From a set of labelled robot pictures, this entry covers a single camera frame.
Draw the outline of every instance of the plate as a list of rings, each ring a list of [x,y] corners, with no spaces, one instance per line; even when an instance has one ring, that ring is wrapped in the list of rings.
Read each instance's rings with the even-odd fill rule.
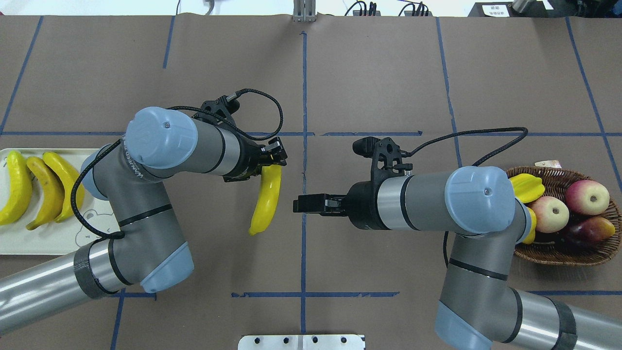
[[[76,169],[80,169],[84,160],[97,151],[96,148],[6,148],[1,150],[0,209],[9,198],[11,179],[6,166],[6,158],[13,150],[22,153],[24,158],[42,157],[45,152],[56,152]],[[50,222],[32,231],[26,230],[26,224],[34,220],[43,203],[41,185],[32,173],[30,176],[32,178],[30,205],[18,221],[0,226],[0,254],[65,255],[98,238],[82,226],[75,217],[61,223]],[[94,198],[88,191],[86,191],[80,212],[93,227],[103,232],[119,230],[110,203]]]

